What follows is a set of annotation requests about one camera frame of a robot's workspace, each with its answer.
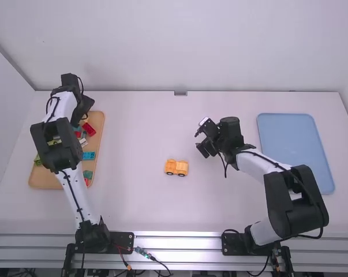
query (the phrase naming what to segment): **orange toy car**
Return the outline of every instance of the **orange toy car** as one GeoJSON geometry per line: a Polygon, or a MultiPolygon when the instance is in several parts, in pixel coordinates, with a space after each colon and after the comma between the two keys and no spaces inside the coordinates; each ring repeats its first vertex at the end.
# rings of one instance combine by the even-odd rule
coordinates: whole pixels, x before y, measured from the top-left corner
{"type": "Polygon", "coordinates": [[[180,177],[184,177],[188,174],[188,167],[188,162],[184,160],[177,162],[174,159],[169,159],[164,167],[164,172],[167,175],[178,174],[180,177]]]}

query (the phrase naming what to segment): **green lego brick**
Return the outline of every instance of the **green lego brick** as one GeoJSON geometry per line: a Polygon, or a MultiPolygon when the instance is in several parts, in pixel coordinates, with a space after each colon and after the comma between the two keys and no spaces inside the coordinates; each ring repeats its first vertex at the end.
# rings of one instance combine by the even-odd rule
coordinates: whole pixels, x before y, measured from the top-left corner
{"type": "Polygon", "coordinates": [[[88,178],[89,180],[91,180],[93,178],[93,171],[84,170],[83,176],[84,176],[84,178],[88,178]]]}

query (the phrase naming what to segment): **white wall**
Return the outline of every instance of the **white wall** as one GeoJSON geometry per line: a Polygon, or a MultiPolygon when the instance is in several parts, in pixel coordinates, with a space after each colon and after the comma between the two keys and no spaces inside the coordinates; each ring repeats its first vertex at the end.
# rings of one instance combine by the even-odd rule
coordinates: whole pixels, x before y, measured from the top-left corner
{"type": "Polygon", "coordinates": [[[348,0],[0,0],[0,45],[36,89],[343,91],[348,0]]]}
{"type": "Polygon", "coordinates": [[[34,93],[0,53],[0,183],[34,93]]]}

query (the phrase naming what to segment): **red lego brick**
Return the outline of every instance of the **red lego brick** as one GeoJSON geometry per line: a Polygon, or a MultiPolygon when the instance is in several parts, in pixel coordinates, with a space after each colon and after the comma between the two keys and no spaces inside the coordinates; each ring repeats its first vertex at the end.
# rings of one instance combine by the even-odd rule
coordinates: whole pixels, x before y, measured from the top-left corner
{"type": "Polygon", "coordinates": [[[93,129],[93,127],[89,124],[89,123],[85,123],[84,125],[83,125],[83,129],[85,130],[85,131],[87,131],[87,133],[88,133],[88,135],[90,135],[90,136],[93,136],[93,135],[95,135],[97,132],[93,129]]]}

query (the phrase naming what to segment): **black cable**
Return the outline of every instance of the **black cable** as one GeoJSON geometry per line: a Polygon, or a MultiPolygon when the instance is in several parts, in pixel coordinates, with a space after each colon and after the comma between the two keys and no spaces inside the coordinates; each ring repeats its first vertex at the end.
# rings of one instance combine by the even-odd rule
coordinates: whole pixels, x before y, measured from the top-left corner
{"type": "MultiPolygon", "coordinates": [[[[233,233],[236,233],[236,234],[240,234],[237,230],[235,229],[226,229],[224,232],[222,232],[221,234],[221,237],[222,235],[226,234],[226,232],[233,232],[233,233]]],[[[226,236],[224,236],[224,240],[225,242],[228,244],[228,245],[232,245],[231,243],[229,243],[229,241],[227,240],[226,236]]]]}
{"type": "Polygon", "coordinates": [[[27,272],[23,271],[23,272],[19,272],[19,273],[13,274],[13,275],[9,275],[8,277],[15,277],[15,276],[19,276],[19,275],[24,275],[25,273],[27,273],[27,272]]]}
{"type": "Polygon", "coordinates": [[[27,275],[30,275],[31,277],[37,277],[37,276],[35,275],[35,273],[33,273],[33,272],[31,271],[31,269],[28,270],[27,268],[25,268],[25,271],[26,271],[27,275]]]}
{"type": "Polygon", "coordinates": [[[321,227],[320,227],[320,233],[316,237],[313,237],[313,236],[310,236],[310,235],[296,235],[296,237],[312,238],[312,239],[319,239],[319,238],[321,238],[323,236],[323,233],[324,233],[324,222],[323,222],[324,215],[323,215],[323,212],[319,209],[319,207],[317,206],[317,203],[314,200],[314,198],[312,197],[311,193],[309,192],[307,187],[300,181],[300,179],[296,175],[294,175],[292,172],[288,171],[287,169],[285,169],[284,167],[279,165],[279,163],[273,162],[272,160],[270,160],[270,159],[268,159],[268,158],[266,158],[266,157],[264,157],[262,155],[259,155],[258,153],[251,152],[251,151],[241,151],[241,152],[239,152],[239,154],[240,153],[249,153],[249,154],[252,154],[252,155],[257,156],[259,158],[262,158],[262,159],[266,160],[267,162],[273,164],[275,167],[277,167],[277,168],[279,168],[279,169],[281,169],[281,170],[283,170],[285,172],[288,172],[297,181],[297,183],[303,188],[303,190],[307,194],[308,198],[312,202],[312,205],[315,207],[316,211],[320,211],[321,218],[319,217],[319,221],[321,221],[321,227]]]}
{"type": "Polygon", "coordinates": [[[269,258],[270,258],[270,256],[267,256],[267,259],[266,259],[266,263],[265,263],[265,265],[264,265],[264,268],[263,268],[259,273],[257,273],[257,274],[252,274],[252,273],[250,273],[249,271],[247,271],[247,273],[248,273],[250,276],[254,276],[254,277],[260,276],[260,275],[265,271],[269,258]]]}
{"type": "Polygon", "coordinates": [[[214,146],[214,143],[212,142],[212,140],[210,140],[209,142],[211,143],[213,149],[215,149],[217,151],[218,155],[220,156],[222,166],[224,167],[224,177],[226,178],[227,177],[226,170],[227,170],[228,163],[226,163],[226,165],[225,165],[224,159],[222,158],[220,151],[214,146]]]}
{"type": "Polygon", "coordinates": [[[55,113],[56,108],[57,108],[57,106],[58,106],[58,103],[59,103],[59,101],[60,101],[60,98],[59,98],[59,97],[56,97],[56,96],[50,97],[50,98],[48,99],[48,101],[47,101],[47,104],[46,104],[46,114],[48,114],[48,104],[49,104],[50,101],[52,101],[52,99],[56,99],[57,102],[56,102],[56,105],[54,105],[54,108],[53,108],[53,111],[52,111],[51,115],[48,117],[47,121],[44,123],[44,126],[43,126],[43,134],[46,132],[46,126],[47,126],[47,124],[49,123],[49,121],[51,120],[51,118],[54,117],[54,113],[55,113]]]}
{"type": "Polygon", "coordinates": [[[77,78],[80,80],[80,83],[81,83],[81,94],[84,94],[84,84],[83,84],[83,81],[81,80],[81,78],[79,76],[77,76],[77,78]]]}
{"type": "Polygon", "coordinates": [[[163,274],[161,274],[161,270],[159,272],[157,270],[154,270],[154,272],[156,272],[159,277],[170,277],[172,275],[171,271],[169,270],[169,268],[165,264],[163,264],[163,263],[161,263],[160,261],[157,261],[157,260],[155,260],[155,261],[157,263],[159,263],[160,265],[164,266],[165,269],[169,272],[168,275],[163,275],[163,274]]]}
{"type": "MultiPolygon", "coordinates": [[[[64,176],[64,179],[66,179],[67,182],[68,182],[68,185],[69,185],[69,188],[70,188],[72,197],[74,198],[75,205],[76,205],[76,207],[77,207],[77,212],[80,214],[81,221],[84,222],[84,215],[83,215],[83,213],[81,212],[81,208],[80,208],[80,206],[79,206],[79,203],[77,202],[77,199],[76,199],[74,190],[73,190],[73,188],[72,188],[72,185],[71,185],[71,182],[70,182],[70,179],[69,179],[69,176],[68,176],[67,173],[64,172],[63,170],[59,170],[59,172],[62,172],[62,173],[65,175],[65,176],[64,176]]],[[[81,268],[80,268],[80,269],[84,269],[84,260],[85,260],[85,245],[83,245],[83,257],[81,258],[81,268]]]]}
{"type": "Polygon", "coordinates": [[[126,270],[123,270],[122,272],[120,272],[119,274],[116,274],[114,277],[119,277],[120,275],[124,274],[126,271],[128,271],[127,269],[126,270]]]}
{"type": "Polygon", "coordinates": [[[141,272],[138,272],[135,270],[134,271],[134,276],[139,276],[139,275],[142,275],[143,273],[145,272],[145,270],[142,270],[141,272]]]}
{"type": "Polygon", "coordinates": [[[88,115],[88,113],[86,113],[85,117],[83,117],[81,120],[86,120],[86,119],[88,119],[88,117],[89,117],[89,115],[88,115]]]}
{"type": "Polygon", "coordinates": [[[74,198],[74,201],[75,201],[75,204],[76,204],[76,207],[77,207],[77,212],[80,214],[80,217],[81,217],[81,221],[84,222],[84,215],[83,213],[81,212],[81,209],[80,209],[80,206],[79,206],[79,203],[77,202],[76,200],[76,196],[75,196],[75,193],[74,193],[74,190],[72,189],[72,185],[71,185],[71,182],[70,182],[70,179],[69,179],[69,176],[67,175],[66,172],[64,172],[63,170],[59,170],[59,172],[62,172],[65,176],[64,176],[64,179],[67,180],[68,182],[68,185],[69,185],[69,188],[70,188],[70,191],[71,191],[71,194],[72,194],[72,197],[74,198]]]}

